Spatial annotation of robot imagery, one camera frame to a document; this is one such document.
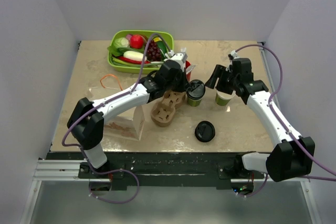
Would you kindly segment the black coffee lid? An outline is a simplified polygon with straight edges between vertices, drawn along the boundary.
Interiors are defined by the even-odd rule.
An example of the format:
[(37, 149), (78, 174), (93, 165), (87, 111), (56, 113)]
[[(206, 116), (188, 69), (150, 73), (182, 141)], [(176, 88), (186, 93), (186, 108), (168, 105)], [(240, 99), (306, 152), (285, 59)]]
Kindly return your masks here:
[(190, 86), (186, 89), (186, 94), (190, 99), (199, 100), (204, 96), (205, 90), (204, 82), (195, 79), (190, 82)]

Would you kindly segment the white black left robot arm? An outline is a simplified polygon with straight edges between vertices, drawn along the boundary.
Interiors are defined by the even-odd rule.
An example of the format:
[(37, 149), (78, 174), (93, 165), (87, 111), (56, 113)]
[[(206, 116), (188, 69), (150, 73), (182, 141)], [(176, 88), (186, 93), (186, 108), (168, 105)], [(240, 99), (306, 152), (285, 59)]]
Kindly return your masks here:
[(109, 97), (89, 101), (80, 99), (73, 110), (67, 123), (68, 131), (62, 139), (69, 134), (78, 141), (76, 144), (83, 156), (91, 164), (90, 171), (97, 178), (108, 174), (109, 165), (101, 141), (104, 125), (119, 114), (163, 97), (164, 93), (173, 90), (184, 92), (188, 85), (185, 60), (167, 60), (158, 71), (152, 72), (137, 80), (131, 87)]

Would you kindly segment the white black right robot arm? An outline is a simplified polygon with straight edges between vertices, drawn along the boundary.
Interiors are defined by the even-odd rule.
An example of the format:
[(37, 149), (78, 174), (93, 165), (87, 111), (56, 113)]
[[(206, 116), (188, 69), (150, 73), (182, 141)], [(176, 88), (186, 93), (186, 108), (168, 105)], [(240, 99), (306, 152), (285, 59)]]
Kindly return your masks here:
[(261, 80), (254, 80), (251, 61), (236, 58), (230, 66), (216, 65), (206, 87), (236, 94), (257, 115), (274, 149), (270, 154), (249, 152), (238, 155), (234, 173), (246, 178), (252, 171), (266, 173), (275, 182), (310, 174), (315, 143), (293, 128), (274, 104)]

